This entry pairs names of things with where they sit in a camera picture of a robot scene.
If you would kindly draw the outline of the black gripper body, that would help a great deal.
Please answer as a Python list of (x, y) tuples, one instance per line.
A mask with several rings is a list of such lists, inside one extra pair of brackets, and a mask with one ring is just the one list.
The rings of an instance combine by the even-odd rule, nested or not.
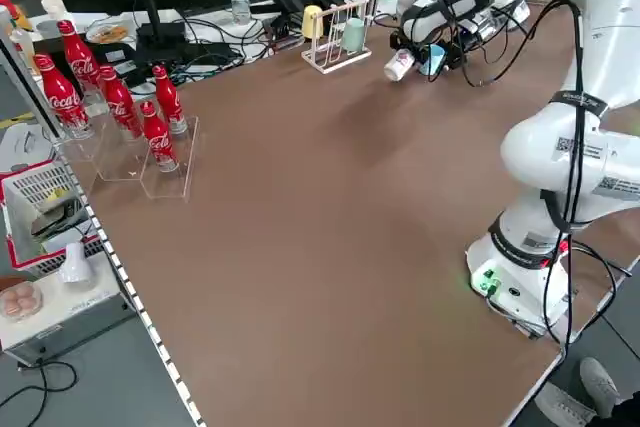
[(389, 37), (389, 45), (395, 50), (407, 50), (418, 63), (425, 62), (425, 45), (409, 39), (401, 31), (393, 31)]
[(455, 70), (467, 60), (467, 55), (481, 45), (481, 37), (458, 24), (444, 28), (439, 46), (444, 49), (441, 71)]

